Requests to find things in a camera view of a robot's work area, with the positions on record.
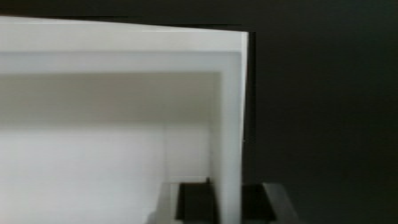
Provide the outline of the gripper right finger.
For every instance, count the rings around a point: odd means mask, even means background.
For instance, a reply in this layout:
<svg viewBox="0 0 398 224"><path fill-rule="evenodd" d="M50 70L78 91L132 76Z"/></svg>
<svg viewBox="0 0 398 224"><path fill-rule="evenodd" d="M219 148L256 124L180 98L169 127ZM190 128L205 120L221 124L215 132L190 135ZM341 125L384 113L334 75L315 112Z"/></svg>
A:
<svg viewBox="0 0 398 224"><path fill-rule="evenodd" d="M242 224L304 224L281 184L242 186Z"/></svg>

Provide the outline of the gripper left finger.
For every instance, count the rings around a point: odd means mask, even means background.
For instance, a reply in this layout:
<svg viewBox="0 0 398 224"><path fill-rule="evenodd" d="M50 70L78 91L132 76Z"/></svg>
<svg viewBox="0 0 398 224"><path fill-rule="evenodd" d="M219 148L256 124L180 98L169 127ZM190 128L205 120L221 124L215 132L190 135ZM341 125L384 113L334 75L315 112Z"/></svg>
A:
<svg viewBox="0 0 398 224"><path fill-rule="evenodd" d="M217 196L210 178L162 184L155 224L217 224Z"/></svg>

